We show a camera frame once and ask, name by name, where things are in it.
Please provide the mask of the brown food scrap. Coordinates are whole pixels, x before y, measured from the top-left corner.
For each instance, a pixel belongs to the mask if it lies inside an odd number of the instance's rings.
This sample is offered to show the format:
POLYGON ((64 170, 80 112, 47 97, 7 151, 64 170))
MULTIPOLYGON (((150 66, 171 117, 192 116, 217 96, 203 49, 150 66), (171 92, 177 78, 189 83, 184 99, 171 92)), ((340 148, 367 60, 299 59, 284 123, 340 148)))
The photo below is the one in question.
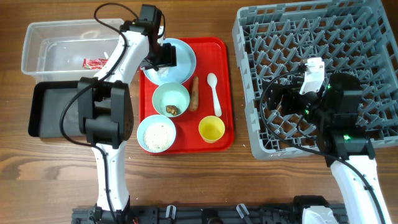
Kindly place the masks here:
POLYGON ((176 106, 174 106, 174 105, 167 105, 167 106, 165 107, 165 109, 166 109, 166 112, 167 112, 168 114, 171 114, 172 116, 176 116, 176 115, 179 114, 178 108, 177 108, 176 106))

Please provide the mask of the white tissue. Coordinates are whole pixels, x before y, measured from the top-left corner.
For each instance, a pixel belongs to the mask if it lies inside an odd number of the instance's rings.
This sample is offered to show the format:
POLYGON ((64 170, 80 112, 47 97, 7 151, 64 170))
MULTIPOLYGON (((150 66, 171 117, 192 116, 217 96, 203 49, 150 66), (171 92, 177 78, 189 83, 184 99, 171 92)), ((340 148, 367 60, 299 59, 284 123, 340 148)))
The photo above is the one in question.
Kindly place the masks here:
POLYGON ((167 78, 168 75, 169 75, 169 70, 170 70, 169 67, 160 68, 160 69, 157 71, 158 77, 159 77, 160 79, 167 78))

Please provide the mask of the green bowl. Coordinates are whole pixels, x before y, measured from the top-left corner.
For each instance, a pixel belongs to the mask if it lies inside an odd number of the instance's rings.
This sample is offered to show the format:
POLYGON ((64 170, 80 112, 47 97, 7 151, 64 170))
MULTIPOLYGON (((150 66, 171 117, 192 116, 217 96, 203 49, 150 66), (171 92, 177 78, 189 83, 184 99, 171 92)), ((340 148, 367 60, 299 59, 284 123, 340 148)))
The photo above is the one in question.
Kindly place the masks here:
POLYGON ((190 94, 188 90, 179 83, 165 83, 158 86, 152 95, 152 106, 158 114, 169 118, 182 115, 190 104, 190 94), (166 112, 167 105, 174 105, 178 108, 179 114, 172 116, 166 112))

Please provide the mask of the yellow cup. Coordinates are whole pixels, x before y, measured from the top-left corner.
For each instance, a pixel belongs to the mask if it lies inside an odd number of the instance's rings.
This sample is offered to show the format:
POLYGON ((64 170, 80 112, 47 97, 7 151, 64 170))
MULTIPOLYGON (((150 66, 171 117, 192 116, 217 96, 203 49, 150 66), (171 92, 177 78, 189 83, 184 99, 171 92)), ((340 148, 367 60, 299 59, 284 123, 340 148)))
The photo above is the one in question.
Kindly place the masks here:
POLYGON ((220 140, 225 133, 225 129, 224 122, 217 116, 206 116, 198 125, 200 136, 207 143, 220 140))

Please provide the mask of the light blue bowl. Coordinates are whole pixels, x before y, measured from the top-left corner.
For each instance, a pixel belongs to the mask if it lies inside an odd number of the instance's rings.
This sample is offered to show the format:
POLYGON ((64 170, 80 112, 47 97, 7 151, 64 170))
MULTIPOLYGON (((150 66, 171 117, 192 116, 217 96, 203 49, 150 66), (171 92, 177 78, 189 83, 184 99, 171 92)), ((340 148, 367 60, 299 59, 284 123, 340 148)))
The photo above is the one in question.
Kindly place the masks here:
POLYGON ((171 119, 155 114, 142 120, 137 128, 137 141, 149 153, 165 152, 172 146, 177 130, 171 119))

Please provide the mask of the red snack wrapper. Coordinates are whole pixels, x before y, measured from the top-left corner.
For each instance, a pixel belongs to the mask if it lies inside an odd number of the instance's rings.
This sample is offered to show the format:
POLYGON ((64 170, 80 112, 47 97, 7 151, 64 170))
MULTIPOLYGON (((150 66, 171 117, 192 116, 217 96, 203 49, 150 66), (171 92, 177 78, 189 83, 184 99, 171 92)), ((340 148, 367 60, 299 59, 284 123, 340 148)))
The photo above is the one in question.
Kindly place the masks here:
POLYGON ((83 60, 83 68, 89 70, 100 70, 106 65, 107 62, 108 59, 103 59, 103 58, 97 58, 97 59, 85 58, 83 60))

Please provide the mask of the white rice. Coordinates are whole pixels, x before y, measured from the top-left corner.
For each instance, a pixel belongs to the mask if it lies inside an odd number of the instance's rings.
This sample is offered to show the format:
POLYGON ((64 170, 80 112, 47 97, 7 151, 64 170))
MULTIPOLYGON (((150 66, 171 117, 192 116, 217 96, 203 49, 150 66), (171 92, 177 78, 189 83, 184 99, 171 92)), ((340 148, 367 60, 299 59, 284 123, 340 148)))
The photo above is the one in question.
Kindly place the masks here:
POLYGON ((165 123, 154 123, 144 131, 144 144, 149 152, 163 152, 174 141, 174 129, 165 123))

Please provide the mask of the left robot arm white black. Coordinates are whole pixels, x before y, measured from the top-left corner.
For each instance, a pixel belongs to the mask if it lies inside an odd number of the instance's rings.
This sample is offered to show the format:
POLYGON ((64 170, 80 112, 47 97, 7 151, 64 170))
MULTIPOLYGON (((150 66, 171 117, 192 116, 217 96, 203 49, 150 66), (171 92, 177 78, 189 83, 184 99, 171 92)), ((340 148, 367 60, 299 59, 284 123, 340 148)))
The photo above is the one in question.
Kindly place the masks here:
POLYGON ((165 26, 148 19, 125 21, 118 44, 105 66, 92 78, 81 78, 75 100, 79 129, 96 157, 99 194, 91 220, 130 223, 124 151, 133 126, 129 86, 138 69, 176 64, 175 49, 164 45, 165 26))

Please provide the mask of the orange carrot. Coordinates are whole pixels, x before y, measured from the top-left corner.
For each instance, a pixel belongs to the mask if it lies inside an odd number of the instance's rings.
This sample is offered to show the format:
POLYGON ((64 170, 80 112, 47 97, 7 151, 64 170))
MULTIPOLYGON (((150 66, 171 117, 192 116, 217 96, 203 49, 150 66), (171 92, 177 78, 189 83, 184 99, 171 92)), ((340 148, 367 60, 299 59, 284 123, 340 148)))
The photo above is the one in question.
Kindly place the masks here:
POLYGON ((190 111, 196 111, 198 109, 198 96, 199 96, 198 84, 199 84, 198 77, 195 76, 193 78, 192 90, 191 90, 191 94, 190 94, 190 104, 188 106, 188 109, 190 111))

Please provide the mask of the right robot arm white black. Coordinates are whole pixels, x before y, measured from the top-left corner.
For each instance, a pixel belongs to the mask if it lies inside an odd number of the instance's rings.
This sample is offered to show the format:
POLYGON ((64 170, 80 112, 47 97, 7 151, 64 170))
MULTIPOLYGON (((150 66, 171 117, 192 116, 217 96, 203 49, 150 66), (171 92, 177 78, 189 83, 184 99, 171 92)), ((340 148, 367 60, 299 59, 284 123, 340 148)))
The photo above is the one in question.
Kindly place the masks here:
POLYGON ((282 103, 286 114, 298 113, 319 130, 316 154, 323 156, 340 188, 350 223, 390 223, 377 177, 375 151, 356 124, 361 82, 347 73, 334 73, 324 94, 301 95, 296 85, 273 78, 263 85, 260 101, 269 109, 282 103))

